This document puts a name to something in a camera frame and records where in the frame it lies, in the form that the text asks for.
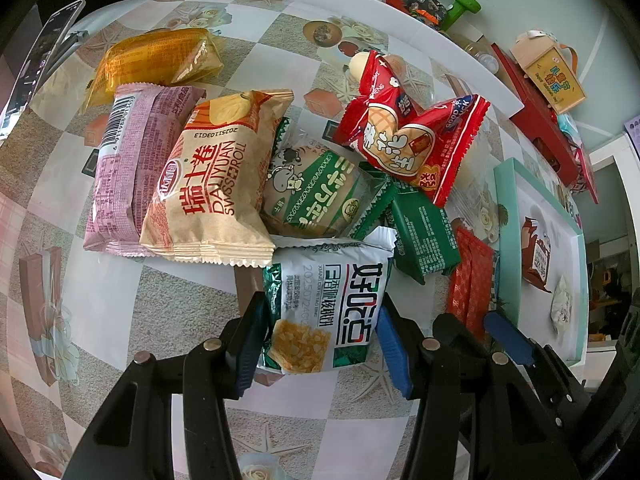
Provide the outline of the wet wipes pack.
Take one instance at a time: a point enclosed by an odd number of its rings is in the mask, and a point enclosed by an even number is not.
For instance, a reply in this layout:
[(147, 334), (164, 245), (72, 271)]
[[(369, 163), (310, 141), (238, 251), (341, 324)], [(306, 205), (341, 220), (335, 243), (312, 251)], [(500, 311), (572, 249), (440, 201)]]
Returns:
[(577, 124), (570, 114), (557, 114), (556, 121), (568, 142), (575, 146), (579, 146), (582, 143), (582, 137), (580, 136)]

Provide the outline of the white orange snack packet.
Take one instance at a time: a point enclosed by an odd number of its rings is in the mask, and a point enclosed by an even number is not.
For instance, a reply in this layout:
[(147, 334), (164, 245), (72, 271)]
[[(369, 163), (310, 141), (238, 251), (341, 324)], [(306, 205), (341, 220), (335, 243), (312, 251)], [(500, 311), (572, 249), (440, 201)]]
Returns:
[(564, 275), (556, 283), (550, 308), (550, 320), (555, 333), (564, 333), (572, 319), (573, 294)]

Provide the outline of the white green cracker packet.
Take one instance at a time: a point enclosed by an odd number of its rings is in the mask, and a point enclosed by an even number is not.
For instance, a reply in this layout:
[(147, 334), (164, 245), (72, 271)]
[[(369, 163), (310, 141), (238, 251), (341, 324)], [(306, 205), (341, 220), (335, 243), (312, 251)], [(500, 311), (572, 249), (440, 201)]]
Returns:
[(387, 226), (364, 240), (277, 236), (262, 269), (269, 324), (258, 367), (314, 374), (366, 362), (396, 238)]

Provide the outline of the pink snack packet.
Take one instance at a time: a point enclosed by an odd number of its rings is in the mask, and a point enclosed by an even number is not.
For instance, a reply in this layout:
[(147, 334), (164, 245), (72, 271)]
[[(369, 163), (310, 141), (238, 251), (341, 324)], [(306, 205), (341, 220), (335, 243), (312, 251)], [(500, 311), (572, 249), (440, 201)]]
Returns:
[(151, 257), (140, 244), (158, 178), (183, 126), (206, 91), (147, 82), (116, 89), (96, 162), (84, 248), (128, 258)]

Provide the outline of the white shelf unit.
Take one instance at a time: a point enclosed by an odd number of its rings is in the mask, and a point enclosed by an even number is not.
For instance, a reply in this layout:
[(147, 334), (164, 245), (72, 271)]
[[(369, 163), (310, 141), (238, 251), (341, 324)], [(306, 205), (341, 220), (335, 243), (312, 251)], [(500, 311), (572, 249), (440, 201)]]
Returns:
[(589, 152), (591, 167), (598, 171), (606, 166), (614, 165), (620, 174), (625, 191), (631, 218), (631, 231), (634, 239), (639, 241), (639, 156), (627, 133), (608, 140), (600, 148)]

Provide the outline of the teal rimmed white tray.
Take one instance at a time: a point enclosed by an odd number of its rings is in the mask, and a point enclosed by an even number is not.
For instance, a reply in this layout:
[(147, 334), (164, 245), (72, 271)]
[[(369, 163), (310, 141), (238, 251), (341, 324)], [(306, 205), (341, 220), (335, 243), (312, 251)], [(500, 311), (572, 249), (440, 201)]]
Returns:
[(525, 336), (569, 366), (586, 358), (588, 287), (582, 229), (518, 160), (495, 168), (500, 226), (499, 299)]

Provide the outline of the green cow biscuit packet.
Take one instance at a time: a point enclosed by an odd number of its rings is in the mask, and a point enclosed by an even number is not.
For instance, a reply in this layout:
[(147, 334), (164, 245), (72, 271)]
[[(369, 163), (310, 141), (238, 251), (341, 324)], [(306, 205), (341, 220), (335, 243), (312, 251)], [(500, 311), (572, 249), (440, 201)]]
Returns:
[(380, 184), (345, 156), (309, 136), (277, 128), (262, 220), (272, 234), (298, 238), (345, 236), (372, 205)]

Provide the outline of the smartphone on stand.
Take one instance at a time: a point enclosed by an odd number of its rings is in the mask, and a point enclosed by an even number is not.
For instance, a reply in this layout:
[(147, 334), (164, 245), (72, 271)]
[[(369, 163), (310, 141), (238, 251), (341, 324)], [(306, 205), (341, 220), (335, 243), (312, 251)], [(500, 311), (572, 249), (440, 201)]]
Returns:
[(73, 48), (87, 39), (86, 30), (70, 31), (85, 6), (86, 0), (76, 0), (53, 13), (43, 25), (26, 55), (8, 102), (2, 110), (1, 143), (9, 137), (36, 92), (70, 56)]

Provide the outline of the red peanut snack bag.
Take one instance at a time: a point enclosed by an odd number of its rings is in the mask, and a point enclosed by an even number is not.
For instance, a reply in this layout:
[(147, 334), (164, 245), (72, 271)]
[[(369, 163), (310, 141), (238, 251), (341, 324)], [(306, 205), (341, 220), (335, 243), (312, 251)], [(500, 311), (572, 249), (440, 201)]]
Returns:
[(333, 140), (442, 208), (490, 103), (468, 94), (422, 110), (388, 58), (373, 52), (370, 74), (360, 82), (359, 96), (346, 106)]

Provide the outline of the yellow cake packet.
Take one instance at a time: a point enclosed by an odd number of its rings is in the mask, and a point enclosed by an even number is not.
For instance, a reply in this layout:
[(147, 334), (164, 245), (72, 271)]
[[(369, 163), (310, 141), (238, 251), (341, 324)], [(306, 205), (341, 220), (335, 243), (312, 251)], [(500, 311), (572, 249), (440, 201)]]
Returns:
[(119, 41), (103, 55), (81, 109), (110, 104), (122, 84), (171, 87), (217, 76), (220, 49), (206, 28), (157, 29)]

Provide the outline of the dark green snack packet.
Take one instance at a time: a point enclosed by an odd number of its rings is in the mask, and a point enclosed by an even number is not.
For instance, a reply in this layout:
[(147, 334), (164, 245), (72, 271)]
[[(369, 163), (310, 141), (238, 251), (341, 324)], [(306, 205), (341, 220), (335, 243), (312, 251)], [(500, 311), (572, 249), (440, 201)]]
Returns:
[(347, 235), (363, 240), (377, 226), (396, 231), (395, 264), (420, 285), (434, 273), (450, 274), (461, 262), (446, 212), (417, 188), (363, 162), (359, 165), (370, 194)]

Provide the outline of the red white snack packet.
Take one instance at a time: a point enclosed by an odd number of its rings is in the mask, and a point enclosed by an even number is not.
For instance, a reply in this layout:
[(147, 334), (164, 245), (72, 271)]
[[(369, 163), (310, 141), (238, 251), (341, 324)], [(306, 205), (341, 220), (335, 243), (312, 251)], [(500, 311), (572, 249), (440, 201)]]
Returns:
[(526, 217), (521, 228), (522, 275), (534, 287), (548, 292), (551, 243), (539, 222)]

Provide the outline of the large red gift box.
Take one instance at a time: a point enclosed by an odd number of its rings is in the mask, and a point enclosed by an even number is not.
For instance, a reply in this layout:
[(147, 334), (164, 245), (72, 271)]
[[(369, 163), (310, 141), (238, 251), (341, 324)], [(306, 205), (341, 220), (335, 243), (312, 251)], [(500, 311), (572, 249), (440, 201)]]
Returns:
[(535, 145), (542, 157), (549, 163), (565, 186), (570, 186), (578, 178), (578, 165), (570, 149), (570, 144), (561, 132), (552, 109), (535, 85), (506, 54), (498, 44), (491, 45), (502, 63), (515, 93), (524, 107), (511, 120)]

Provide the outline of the red patterned wafer packet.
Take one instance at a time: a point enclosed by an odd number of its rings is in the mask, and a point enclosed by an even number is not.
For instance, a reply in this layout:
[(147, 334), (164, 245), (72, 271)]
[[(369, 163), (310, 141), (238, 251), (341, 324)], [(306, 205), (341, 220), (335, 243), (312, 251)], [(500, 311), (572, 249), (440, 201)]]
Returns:
[(457, 227), (454, 237), (461, 261), (451, 274), (446, 312), (453, 314), (484, 344), (484, 317), (491, 302), (494, 251), (463, 226)]

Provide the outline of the beige swiss roll packet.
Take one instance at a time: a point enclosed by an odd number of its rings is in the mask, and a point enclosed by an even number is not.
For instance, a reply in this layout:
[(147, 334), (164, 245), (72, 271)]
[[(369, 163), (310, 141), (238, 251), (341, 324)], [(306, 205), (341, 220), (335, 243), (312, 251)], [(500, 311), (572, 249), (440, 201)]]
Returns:
[(198, 104), (160, 173), (141, 245), (171, 261), (269, 264), (262, 192), (293, 99), (290, 90), (250, 90)]

